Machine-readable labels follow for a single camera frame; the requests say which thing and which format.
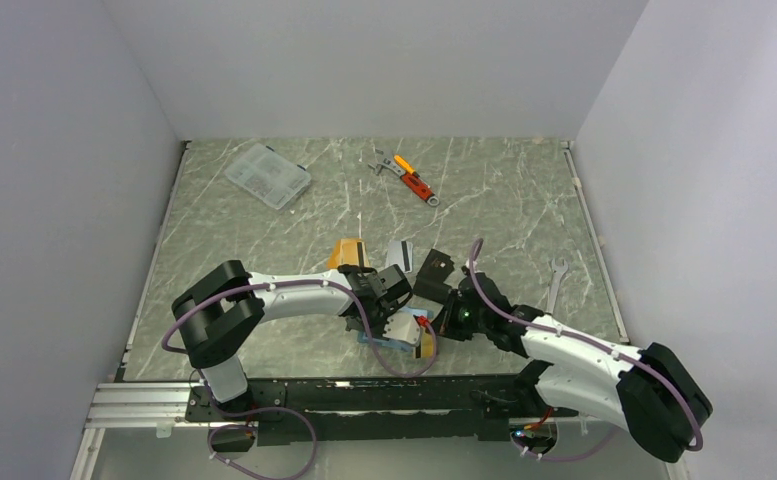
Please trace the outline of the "orange credit cards stack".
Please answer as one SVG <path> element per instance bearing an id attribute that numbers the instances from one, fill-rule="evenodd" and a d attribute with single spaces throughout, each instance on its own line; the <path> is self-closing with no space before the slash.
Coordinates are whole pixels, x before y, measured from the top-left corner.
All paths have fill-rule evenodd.
<path id="1" fill-rule="evenodd" d="M 339 239 L 328 258 L 327 267 L 337 269 L 342 265 L 371 266 L 364 241 L 361 238 Z"/>

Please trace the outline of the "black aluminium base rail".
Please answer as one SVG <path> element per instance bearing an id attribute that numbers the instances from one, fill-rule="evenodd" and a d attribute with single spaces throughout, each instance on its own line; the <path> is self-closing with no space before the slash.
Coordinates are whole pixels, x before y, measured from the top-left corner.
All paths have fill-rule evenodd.
<path id="1" fill-rule="evenodd" d="M 198 383 L 113 383 L 95 393 L 89 428 L 177 427 L 208 431 L 213 450 L 240 454 L 253 446 L 295 442 L 474 437 L 505 441 L 531 424 L 531 441 L 553 443 L 559 419 L 595 417 L 587 406 L 543 394 L 553 368 L 516 375 L 419 379 L 258 379 L 245 402 L 214 405 Z"/>

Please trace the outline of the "silver open-end wrench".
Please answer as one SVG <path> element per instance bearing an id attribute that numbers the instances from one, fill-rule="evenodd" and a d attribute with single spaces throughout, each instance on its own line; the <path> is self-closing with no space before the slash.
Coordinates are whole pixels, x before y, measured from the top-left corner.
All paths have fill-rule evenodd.
<path id="1" fill-rule="evenodd" d="M 554 258 L 550 261 L 550 266 L 552 276 L 548 288 L 546 311 L 549 314 L 553 314 L 555 312 L 562 280 L 569 270 L 569 263 L 566 259 Z"/>

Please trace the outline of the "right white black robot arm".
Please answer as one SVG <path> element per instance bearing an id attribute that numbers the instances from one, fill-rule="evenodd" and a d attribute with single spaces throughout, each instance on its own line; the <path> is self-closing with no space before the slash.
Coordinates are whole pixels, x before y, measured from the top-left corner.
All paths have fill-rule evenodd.
<path id="1" fill-rule="evenodd" d="M 483 273 L 449 291 L 433 326 L 438 335 L 483 335 L 497 348 L 528 359 L 510 398 L 521 411 L 584 413 L 612 424 L 667 463 L 702 446 L 714 408 L 674 352 L 616 344 L 568 327 L 536 307 L 512 304 Z"/>

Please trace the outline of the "red adjustable wrench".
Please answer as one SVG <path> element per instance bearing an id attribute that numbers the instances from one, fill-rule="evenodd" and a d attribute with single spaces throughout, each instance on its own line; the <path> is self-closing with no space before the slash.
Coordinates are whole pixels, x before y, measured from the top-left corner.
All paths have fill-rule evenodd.
<path id="1" fill-rule="evenodd" d="M 400 179 L 400 181 L 411 190 L 419 199 L 431 207 L 437 207 L 440 199 L 431 189 L 431 187 L 420 177 L 400 177 L 395 171 L 393 156 L 396 153 L 391 150 L 374 149 L 374 160 L 369 164 L 369 168 L 375 175 L 380 175 L 383 171 L 390 172 Z"/>

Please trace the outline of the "black card case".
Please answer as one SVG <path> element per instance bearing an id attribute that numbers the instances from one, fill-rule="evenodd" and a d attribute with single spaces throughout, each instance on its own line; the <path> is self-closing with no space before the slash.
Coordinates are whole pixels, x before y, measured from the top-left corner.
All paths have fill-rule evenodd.
<path id="1" fill-rule="evenodd" d="M 452 258 L 437 249 L 431 249 L 425 257 L 413 285 L 413 293 L 438 304 L 444 304 L 452 287 L 447 284 L 448 277 L 455 271 Z"/>

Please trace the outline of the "clear plastic organizer box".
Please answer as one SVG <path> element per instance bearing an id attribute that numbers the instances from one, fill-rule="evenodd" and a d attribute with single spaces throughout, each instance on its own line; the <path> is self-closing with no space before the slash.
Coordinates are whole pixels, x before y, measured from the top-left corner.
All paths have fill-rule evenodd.
<path id="1" fill-rule="evenodd" d="M 268 207 L 281 210 L 310 185 L 311 174 L 269 146 L 255 144 L 240 153 L 224 170 L 235 186 L 255 196 Z"/>

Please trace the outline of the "silver grey card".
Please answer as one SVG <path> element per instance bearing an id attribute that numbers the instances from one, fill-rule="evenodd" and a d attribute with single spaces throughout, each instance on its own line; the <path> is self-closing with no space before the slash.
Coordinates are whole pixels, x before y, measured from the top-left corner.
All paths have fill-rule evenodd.
<path id="1" fill-rule="evenodd" d="M 392 240 L 386 250 L 386 266 L 398 266 L 403 273 L 414 270 L 413 245 L 407 240 Z"/>

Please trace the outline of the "blue card holder wallet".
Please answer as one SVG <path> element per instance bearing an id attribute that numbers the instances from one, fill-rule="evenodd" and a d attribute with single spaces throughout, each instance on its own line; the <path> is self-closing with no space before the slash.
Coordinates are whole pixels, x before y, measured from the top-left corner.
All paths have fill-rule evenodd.
<path id="1" fill-rule="evenodd" d="M 376 334 L 375 343 L 379 347 L 413 352 L 422 345 L 426 328 L 423 319 L 429 319 L 432 312 L 426 309 L 403 307 L 391 315 L 382 334 Z"/>

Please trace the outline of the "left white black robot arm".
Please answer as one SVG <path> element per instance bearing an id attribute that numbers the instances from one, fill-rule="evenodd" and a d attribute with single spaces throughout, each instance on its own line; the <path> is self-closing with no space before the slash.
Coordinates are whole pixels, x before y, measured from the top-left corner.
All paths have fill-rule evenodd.
<path id="1" fill-rule="evenodd" d="M 253 330 L 273 320 L 329 315 L 349 330 L 416 346 L 418 320 L 403 308 L 412 287 L 396 265 L 383 270 L 342 264 L 310 275 L 248 272 L 238 260 L 220 264 L 177 297 L 171 311 L 183 353 L 207 381 L 212 407 L 228 420 L 251 406 L 248 379 L 238 351 Z"/>

